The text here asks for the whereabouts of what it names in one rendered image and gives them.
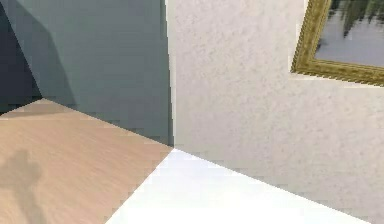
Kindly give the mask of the gold framed landscape picture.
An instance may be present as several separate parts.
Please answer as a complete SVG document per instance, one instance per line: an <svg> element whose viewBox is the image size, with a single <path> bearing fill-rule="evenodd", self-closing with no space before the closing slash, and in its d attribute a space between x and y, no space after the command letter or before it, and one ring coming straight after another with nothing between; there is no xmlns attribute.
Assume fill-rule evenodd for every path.
<svg viewBox="0 0 384 224"><path fill-rule="evenodd" d="M308 0L291 71L384 88L384 0Z"/></svg>

